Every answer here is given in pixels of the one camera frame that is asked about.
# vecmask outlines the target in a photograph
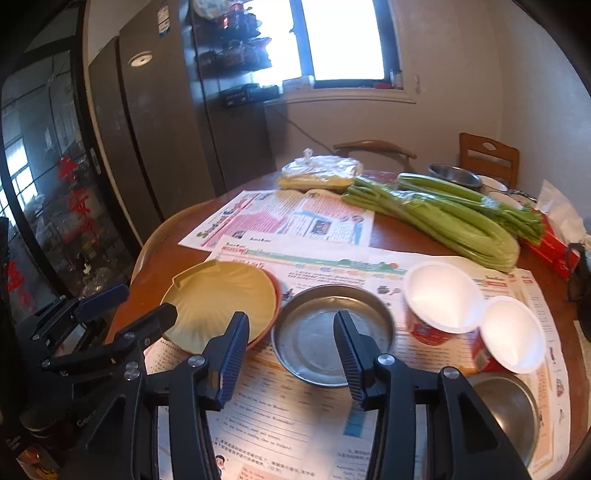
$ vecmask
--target glass door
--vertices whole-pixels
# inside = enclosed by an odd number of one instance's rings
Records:
[[[0,207],[11,224],[17,320],[56,294],[87,296],[128,283],[134,267],[98,182],[96,150],[80,128],[74,66],[82,68],[82,38],[69,34],[81,23],[80,8],[67,8],[38,35],[2,87]]]

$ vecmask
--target red box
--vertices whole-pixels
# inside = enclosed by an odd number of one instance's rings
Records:
[[[546,225],[546,232],[544,233],[539,246],[536,247],[529,242],[522,243],[549,266],[551,266],[560,278],[563,280],[568,280],[572,270],[576,267],[577,263],[579,263],[580,255],[578,252],[570,251],[569,269],[569,266],[566,264],[566,252],[568,247],[556,238],[554,231],[552,230],[552,227],[546,218],[546,215],[543,213],[542,221]]]

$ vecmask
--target metal screw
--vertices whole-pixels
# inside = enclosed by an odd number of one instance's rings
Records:
[[[382,365],[392,365],[395,361],[396,359],[394,356],[389,353],[382,353],[382,355],[378,357],[378,362]]]
[[[458,371],[457,368],[445,367],[443,369],[443,375],[445,375],[445,377],[449,378],[450,380],[455,380],[456,378],[458,378],[460,376],[460,372]]]
[[[193,355],[189,359],[189,365],[193,368],[202,366],[205,363],[205,357],[203,355]]]
[[[126,380],[132,381],[139,377],[139,370],[137,368],[130,368],[123,374]]]

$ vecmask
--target power cord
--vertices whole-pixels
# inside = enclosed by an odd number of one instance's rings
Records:
[[[283,120],[285,120],[287,123],[291,124],[292,126],[294,126],[296,129],[298,129],[303,135],[305,135],[307,138],[309,138],[310,140],[312,140],[315,144],[320,145],[322,148],[324,148],[325,150],[328,150],[329,153],[336,155],[336,152],[332,149],[327,147],[324,143],[322,143],[320,140],[316,140],[314,137],[312,137],[312,135],[310,135],[308,132],[306,132],[302,127],[300,127],[297,123],[295,123],[293,120],[290,120],[289,118],[287,118],[285,115],[283,115],[283,113],[281,113],[281,111],[277,108],[275,108],[272,105],[267,105],[267,108],[270,108],[271,110],[273,110],[277,115],[279,115],[280,117],[282,117]]]

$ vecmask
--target white tissue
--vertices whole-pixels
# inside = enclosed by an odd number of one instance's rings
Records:
[[[546,214],[556,238],[562,243],[581,243],[591,249],[591,236],[585,231],[583,219],[568,198],[547,180],[542,183],[535,208]]]

